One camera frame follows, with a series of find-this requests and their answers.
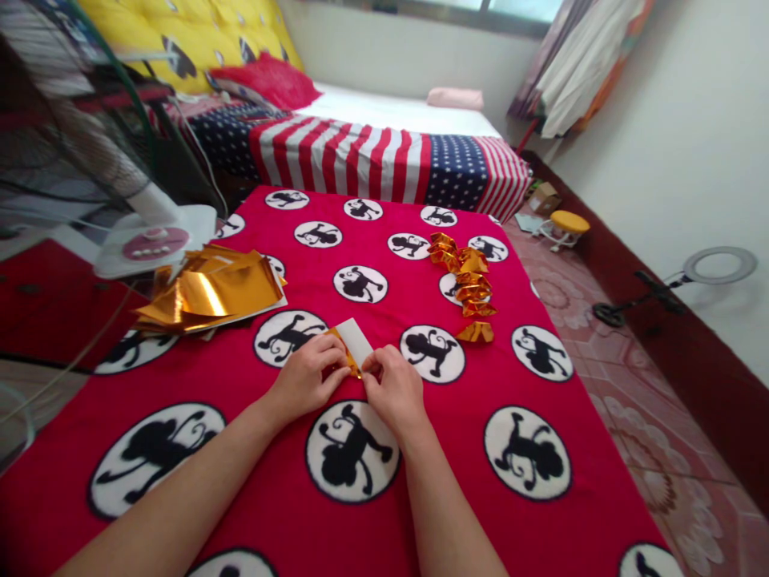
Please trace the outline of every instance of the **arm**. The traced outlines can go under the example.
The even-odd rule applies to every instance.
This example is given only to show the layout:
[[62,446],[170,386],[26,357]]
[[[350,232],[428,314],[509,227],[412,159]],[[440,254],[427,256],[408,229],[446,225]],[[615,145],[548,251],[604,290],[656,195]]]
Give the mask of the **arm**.
[[[321,371],[340,363],[325,381]],[[56,575],[184,575],[272,439],[319,409],[350,373],[344,345],[319,335],[290,356],[272,388],[88,543]]]
[[507,576],[430,424],[417,370],[392,345],[374,351],[361,368],[383,369],[381,383],[367,372],[364,385],[404,456],[421,574]]

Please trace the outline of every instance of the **pink pillow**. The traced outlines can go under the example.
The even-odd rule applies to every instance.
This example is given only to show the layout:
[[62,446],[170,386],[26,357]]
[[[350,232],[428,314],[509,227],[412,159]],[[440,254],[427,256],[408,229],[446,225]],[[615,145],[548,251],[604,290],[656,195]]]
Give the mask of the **pink pillow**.
[[427,95],[427,104],[443,108],[483,110],[483,92],[464,88],[433,88]]
[[268,108],[293,111],[321,96],[312,79],[291,64],[262,52],[259,60],[241,67],[209,71],[214,88]]

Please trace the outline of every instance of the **star pattern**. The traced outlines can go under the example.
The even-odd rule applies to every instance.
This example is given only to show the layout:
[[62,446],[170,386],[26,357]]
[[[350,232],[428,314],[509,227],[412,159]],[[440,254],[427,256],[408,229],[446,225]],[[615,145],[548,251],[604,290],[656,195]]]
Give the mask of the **star pattern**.
[[483,198],[487,167],[472,136],[431,135],[430,177],[425,203],[474,211]]
[[219,108],[189,119],[203,152],[214,168],[261,183],[248,135],[255,119],[286,116],[254,104]]

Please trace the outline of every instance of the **white bedsheet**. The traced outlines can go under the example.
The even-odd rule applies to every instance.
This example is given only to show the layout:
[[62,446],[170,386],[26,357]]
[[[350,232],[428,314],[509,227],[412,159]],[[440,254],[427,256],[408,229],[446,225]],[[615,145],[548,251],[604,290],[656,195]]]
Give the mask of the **white bedsheet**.
[[323,92],[298,114],[370,124],[375,128],[395,128],[423,134],[496,136],[491,122],[478,111],[431,107],[424,100],[397,98],[315,83]]

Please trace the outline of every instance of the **hand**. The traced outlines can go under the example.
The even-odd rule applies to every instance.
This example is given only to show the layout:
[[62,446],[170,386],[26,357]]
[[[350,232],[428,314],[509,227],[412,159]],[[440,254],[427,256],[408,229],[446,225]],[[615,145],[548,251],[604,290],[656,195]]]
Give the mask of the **hand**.
[[[368,402],[395,434],[399,444],[415,431],[429,426],[422,400],[422,377],[392,345],[377,349],[360,367]],[[381,384],[371,374],[382,369]]]
[[[343,365],[323,381],[323,370]],[[271,389],[262,397],[268,413],[278,426],[319,409],[328,402],[336,387],[350,374],[347,353],[339,338],[331,334],[315,335],[292,354]]]

